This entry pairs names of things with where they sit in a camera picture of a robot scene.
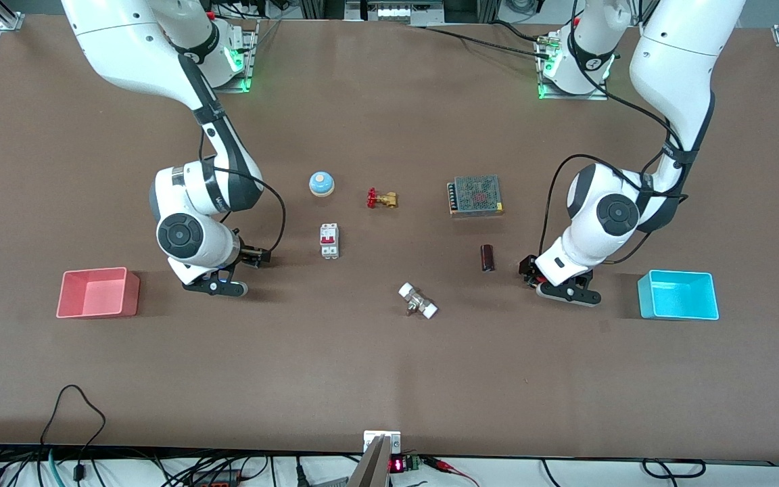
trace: white robotic arm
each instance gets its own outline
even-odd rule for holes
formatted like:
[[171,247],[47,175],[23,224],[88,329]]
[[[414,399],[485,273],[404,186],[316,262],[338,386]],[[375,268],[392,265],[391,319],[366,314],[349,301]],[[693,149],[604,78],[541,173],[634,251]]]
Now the white robotic arm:
[[229,277],[218,279],[219,269],[232,274],[236,263],[257,267],[269,255],[244,246],[238,234],[210,218],[250,209],[263,191],[257,164],[204,75],[210,73],[217,83],[224,83],[228,74],[235,74],[230,64],[210,61],[228,55],[225,42],[219,40],[223,26],[210,22],[192,0],[62,0],[62,4],[98,74],[122,89],[176,99],[203,127],[217,155],[160,170],[152,183],[149,204],[158,222],[158,245],[185,289],[241,296],[247,287],[231,283]]
[[[615,61],[615,47],[633,21],[630,0],[587,0],[575,27],[574,21],[575,18],[559,31],[549,34],[549,37],[559,39],[563,49],[552,62],[545,64],[543,77],[563,92],[587,95],[596,87],[585,78],[582,69],[598,85],[609,76],[609,68]],[[573,52],[578,55],[578,62]]]
[[[667,139],[653,175],[597,162],[575,176],[567,196],[571,225],[543,255],[529,256],[519,268],[541,296],[598,304],[599,295],[587,290],[590,269],[624,246],[634,231],[650,233],[671,221],[714,109],[711,71],[744,4],[662,0],[653,12],[630,77],[679,139]],[[580,27],[588,12],[586,7]]]

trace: tabletop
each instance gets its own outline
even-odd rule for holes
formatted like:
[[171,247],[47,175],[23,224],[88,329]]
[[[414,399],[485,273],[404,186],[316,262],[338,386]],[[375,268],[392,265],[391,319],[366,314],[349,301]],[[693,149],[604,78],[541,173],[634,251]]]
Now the tabletop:
[[[453,29],[529,47],[498,26]],[[641,103],[637,39],[609,88]],[[238,271],[250,292],[232,299],[182,290],[154,239],[149,183],[197,157],[191,113],[98,77],[64,16],[28,16],[0,39],[0,442],[37,441],[73,382],[108,416],[102,444],[356,451],[362,431],[393,429],[436,454],[779,460],[770,32],[737,30],[712,84],[689,200],[630,261],[596,269],[600,306],[577,307],[517,275],[554,170],[576,152],[638,169],[661,127],[612,101],[538,99],[524,55],[384,22],[282,22],[251,92],[220,96],[288,209],[272,264]],[[334,176],[330,197],[309,192],[316,170]],[[446,183],[491,173],[504,215],[449,218]],[[367,208],[372,186],[398,208]],[[547,241],[568,225],[560,206]],[[268,194],[226,223],[268,246],[279,215]],[[337,260],[319,253],[324,223],[339,225]],[[62,272],[114,266],[141,279],[136,317],[56,319]],[[641,319],[649,269],[711,272],[720,320]],[[406,317],[405,281],[434,318]],[[60,413],[49,442],[97,428],[76,396]]]

